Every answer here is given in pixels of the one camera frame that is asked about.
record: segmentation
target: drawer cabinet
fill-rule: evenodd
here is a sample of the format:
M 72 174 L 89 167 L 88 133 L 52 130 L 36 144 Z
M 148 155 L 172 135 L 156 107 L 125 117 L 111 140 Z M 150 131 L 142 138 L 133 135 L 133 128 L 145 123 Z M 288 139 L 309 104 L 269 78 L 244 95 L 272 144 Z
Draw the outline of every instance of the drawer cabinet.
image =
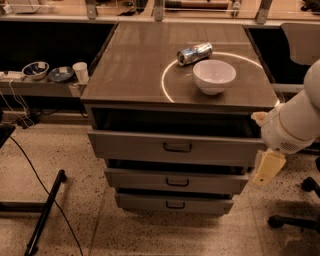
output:
M 221 94 L 202 93 L 193 64 L 175 61 L 199 35 L 214 43 L 214 59 L 236 70 Z M 279 103 L 257 60 L 239 24 L 119 22 L 81 97 L 93 128 L 90 142 L 106 163 L 119 207 L 231 209 L 257 151 L 266 149 L 251 114 Z
M 89 139 L 125 209 L 228 213 L 264 144 L 247 113 L 91 108 Z

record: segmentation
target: black stand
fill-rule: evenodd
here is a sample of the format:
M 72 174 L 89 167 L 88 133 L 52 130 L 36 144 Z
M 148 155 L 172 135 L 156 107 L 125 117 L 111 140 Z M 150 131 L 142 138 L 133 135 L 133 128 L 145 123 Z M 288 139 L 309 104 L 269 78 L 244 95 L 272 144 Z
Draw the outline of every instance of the black stand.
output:
M 67 177 L 64 170 L 60 170 L 45 203 L 0 202 L 0 211 L 2 212 L 41 212 L 40 218 L 32 234 L 30 242 L 27 244 L 27 250 L 24 254 L 25 256 L 34 255 L 37 252 L 38 240 L 46 224 L 46 220 L 55 201 L 55 197 L 58 193 L 60 184 L 61 182 L 65 182 L 66 179 Z
M 301 184 L 301 188 L 307 192 L 311 192 L 314 190 L 317 193 L 318 197 L 320 197 L 320 187 L 311 177 L 308 177 L 303 181 L 303 183 Z M 318 219 L 314 221 L 274 215 L 269 218 L 268 223 L 273 228 L 280 228 L 284 224 L 287 224 L 296 227 L 312 229 L 320 234 L 320 215 L 318 216 Z

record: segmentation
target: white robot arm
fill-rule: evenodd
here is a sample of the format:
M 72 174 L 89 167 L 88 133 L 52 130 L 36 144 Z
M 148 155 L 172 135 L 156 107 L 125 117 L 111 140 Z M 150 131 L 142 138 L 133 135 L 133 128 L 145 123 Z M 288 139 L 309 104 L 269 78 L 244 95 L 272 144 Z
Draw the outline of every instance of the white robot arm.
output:
M 268 151 L 257 154 L 253 182 L 263 186 L 282 169 L 285 154 L 308 147 L 320 135 L 320 60 L 306 73 L 304 89 L 268 112 L 260 125 Z

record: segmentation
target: wire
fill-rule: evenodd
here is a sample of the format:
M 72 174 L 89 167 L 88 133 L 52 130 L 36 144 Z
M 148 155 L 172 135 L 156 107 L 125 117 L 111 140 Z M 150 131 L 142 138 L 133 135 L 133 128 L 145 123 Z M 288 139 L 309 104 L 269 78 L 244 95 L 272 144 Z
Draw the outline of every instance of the wire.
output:
M 89 118 L 89 116 L 87 115 L 87 113 L 83 113 L 83 111 L 85 111 L 85 110 L 80 109 L 80 114 L 81 114 L 81 116 L 84 117 L 84 118 Z
M 12 91 L 12 94 L 13 94 L 13 98 L 15 99 L 15 101 L 16 102 L 18 102 L 20 105 L 21 105 L 21 107 L 23 108 L 23 111 L 25 112 L 25 113 L 27 113 L 27 108 L 28 108 L 28 106 L 27 106 L 27 104 L 26 104 L 26 106 L 21 102 L 21 101 L 19 101 L 18 99 L 17 99 L 17 97 L 16 97 L 16 93 L 15 93 L 15 91 L 14 91 L 14 89 L 13 89 L 13 87 L 12 87 L 12 82 L 13 82 L 13 80 L 10 80 L 10 82 L 9 82 L 9 86 L 10 86 L 10 88 L 11 88 L 11 91 Z M 31 126 L 33 126 L 34 125 L 34 122 L 27 116 L 27 114 L 26 114 L 26 118 L 31 122 Z
M 10 108 L 10 110 L 12 111 L 13 114 L 15 114 L 18 117 L 18 120 L 21 120 L 22 122 L 24 122 L 26 127 L 29 127 L 28 124 L 25 122 L 25 120 L 23 119 L 23 117 L 20 117 L 14 110 L 13 108 L 9 105 L 9 103 L 7 102 L 6 98 L 3 96 L 2 92 L 0 91 L 1 97 L 4 100 L 4 102 L 6 103 L 6 105 L 8 106 L 8 108 Z
M 28 117 L 37 117 L 37 116 L 40 116 L 41 114 L 40 113 L 37 113 L 37 114 L 30 114 L 28 115 Z M 19 120 L 23 120 L 21 117 L 17 118 L 16 120 L 12 121 L 11 123 L 4 123 L 4 122 L 1 122 L 2 124 L 16 124 Z
M 40 109 L 40 113 L 42 114 L 42 115 L 44 115 L 44 116 L 50 116 L 50 115 L 52 115 L 52 114 L 54 114 L 54 113 L 57 113 L 57 112 L 59 112 L 60 111 L 60 109 L 56 109 L 56 110 L 53 110 L 52 112 L 50 112 L 50 113 L 45 113 L 42 109 Z
M 24 98 L 21 95 L 18 95 L 21 101 L 23 101 L 23 104 L 26 106 L 27 109 L 30 109 L 27 102 L 24 100 Z
M 43 189 L 44 189 L 44 190 L 47 192 L 47 194 L 49 195 L 49 194 L 50 194 L 49 191 L 47 190 L 47 188 L 44 186 L 43 182 L 41 181 L 41 179 L 40 179 L 40 177 L 39 177 L 36 169 L 34 168 L 32 162 L 31 162 L 31 160 L 29 159 L 29 157 L 27 156 L 26 152 L 23 150 L 23 148 L 19 145 L 19 143 L 18 143 L 14 138 L 12 138 L 12 137 L 10 136 L 10 139 L 18 146 L 18 148 L 19 148 L 19 149 L 21 150 L 21 152 L 24 154 L 24 156 L 25 156 L 26 159 L 28 160 L 28 162 L 29 162 L 29 164 L 30 164 L 30 166 L 31 166 L 34 174 L 36 175 L 38 181 L 40 182 L 41 186 L 43 187 Z M 71 225 L 70 225 L 70 222 L 69 222 L 68 219 L 67 219 L 67 216 L 65 215 L 65 213 L 63 212 L 62 208 L 61 208 L 60 205 L 57 203 L 57 201 L 54 200 L 54 202 L 55 202 L 56 206 L 59 208 L 59 210 L 60 210 L 61 214 L 63 215 L 64 219 L 66 220 L 66 223 L 67 223 L 67 225 L 68 225 L 68 227 L 69 227 L 69 229 L 70 229 L 70 231 L 71 231 L 71 233 L 72 233 L 72 235 L 73 235 L 73 237 L 74 237 L 74 239 L 75 239 L 75 241 L 76 241 L 76 243 L 77 243 L 77 245 L 78 245 L 78 248 L 79 248 L 79 250 L 80 250 L 80 254 L 81 254 L 81 256 L 83 256 L 83 252 L 82 252 L 82 249 L 81 249 L 79 240 L 77 239 L 77 237 L 76 237 L 76 235 L 75 235 L 75 233 L 74 233 L 74 231 L 73 231 L 73 229 L 72 229 L 72 227 L 71 227 Z

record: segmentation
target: tripod leg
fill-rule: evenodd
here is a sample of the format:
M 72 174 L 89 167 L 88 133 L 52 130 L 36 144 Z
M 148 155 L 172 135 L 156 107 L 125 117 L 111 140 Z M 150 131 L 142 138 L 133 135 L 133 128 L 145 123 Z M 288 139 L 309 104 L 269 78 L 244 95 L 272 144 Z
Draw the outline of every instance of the tripod leg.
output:
M 37 242 L 40 238 L 44 225 L 46 224 L 46 220 L 50 213 L 51 207 L 54 203 L 55 197 L 58 193 L 61 182 L 64 182 L 67 179 L 64 170 L 60 170 L 56 180 L 52 186 L 52 189 L 49 193 L 47 202 L 44 205 L 44 208 L 41 212 L 40 218 L 36 225 L 36 228 L 32 234 L 30 242 L 27 244 L 27 250 L 25 251 L 25 256 L 34 255 L 37 251 Z

